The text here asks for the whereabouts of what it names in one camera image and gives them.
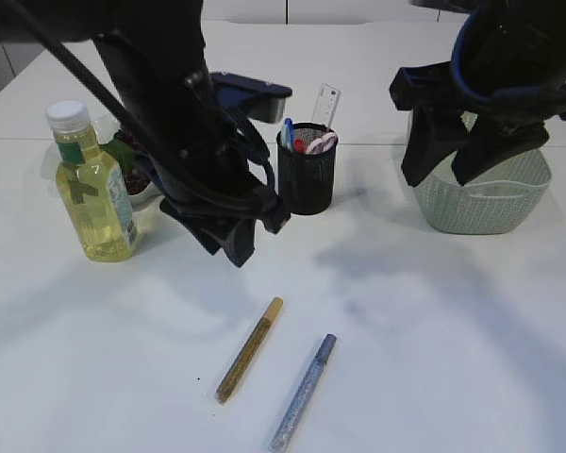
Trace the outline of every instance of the plastic bottle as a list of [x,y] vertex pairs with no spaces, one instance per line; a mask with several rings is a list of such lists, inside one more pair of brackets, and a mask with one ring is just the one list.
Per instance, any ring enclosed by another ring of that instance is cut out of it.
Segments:
[[137,229],[122,170],[101,150],[81,101],[61,101],[46,112],[62,162],[57,187],[90,260],[116,262],[132,255]]

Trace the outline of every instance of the black cable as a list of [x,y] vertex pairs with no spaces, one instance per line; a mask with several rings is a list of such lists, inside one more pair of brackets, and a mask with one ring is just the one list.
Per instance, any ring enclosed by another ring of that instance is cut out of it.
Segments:
[[465,37],[468,30],[474,23],[477,14],[479,14],[479,11],[474,12],[468,20],[465,21],[465,24],[463,24],[463,27],[459,31],[457,40],[455,41],[455,46],[453,47],[453,56],[451,57],[451,78],[453,79],[455,86],[461,91],[461,94],[468,102],[483,110],[487,110],[490,107],[491,99],[474,92],[468,86],[461,73],[461,51],[465,45]]
[[241,211],[257,211],[257,203],[248,199],[234,198],[214,192],[190,175],[172,155],[162,149],[105,88],[105,86],[72,54],[61,42],[53,39],[36,18],[16,0],[0,0],[5,8],[25,29],[31,33],[67,70],[69,70],[96,98],[128,129],[147,149],[156,161],[177,177],[177,180],[193,195],[221,208]]

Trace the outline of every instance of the pen holder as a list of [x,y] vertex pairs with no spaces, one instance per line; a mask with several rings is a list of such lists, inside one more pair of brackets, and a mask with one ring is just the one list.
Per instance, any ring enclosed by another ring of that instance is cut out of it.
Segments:
[[[294,125],[295,139],[303,139],[307,145],[328,132],[322,125],[298,123]],[[281,134],[276,136],[278,147],[279,195],[294,214],[314,215],[331,205],[336,148],[321,154],[299,154],[281,144]]]

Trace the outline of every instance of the marker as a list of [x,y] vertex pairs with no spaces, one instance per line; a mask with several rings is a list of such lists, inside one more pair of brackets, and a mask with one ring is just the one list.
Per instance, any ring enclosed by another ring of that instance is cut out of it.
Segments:
[[295,139],[293,141],[293,151],[298,154],[306,154],[306,142],[303,139]]
[[338,339],[334,335],[327,335],[323,340],[319,352],[317,352],[308,371],[306,371],[304,379],[302,379],[302,383],[295,393],[283,417],[283,421],[269,446],[269,450],[273,453],[283,453],[287,450],[291,437],[293,437],[293,433],[298,428],[302,415],[312,398],[312,394],[314,394],[314,390],[317,388],[336,340]]
[[281,311],[281,307],[283,307],[283,300],[279,297],[275,297],[256,324],[256,327],[254,327],[254,331],[243,345],[241,352],[230,366],[225,378],[216,391],[216,399],[220,404],[224,404],[233,394],[245,370],[247,370],[247,367],[264,341],[264,338],[266,338],[266,334],[275,322],[276,316]]

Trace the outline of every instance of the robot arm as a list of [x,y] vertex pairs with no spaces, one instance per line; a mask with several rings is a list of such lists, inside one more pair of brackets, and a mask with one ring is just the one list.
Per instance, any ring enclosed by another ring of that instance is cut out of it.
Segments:
[[[256,102],[278,102],[291,90],[244,79],[237,93],[252,102],[223,107],[223,82],[214,87],[204,62],[202,6],[203,0],[0,0],[0,42],[40,41],[77,69],[140,143],[139,163],[165,195],[161,209],[208,252],[222,248],[241,266],[254,251],[256,220],[277,233],[290,218],[274,190],[268,148],[246,114],[263,112]],[[88,39],[125,109],[59,43]],[[264,167],[266,185],[248,160]]]
[[[566,121],[566,0],[427,2],[475,9],[451,61],[401,68],[391,84],[396,107],[413,112],[403,172],[417,186],[458,150],[453,171],[465,184],[543,146],[545,120]],[[471,131],[465,111],[478,115]]]

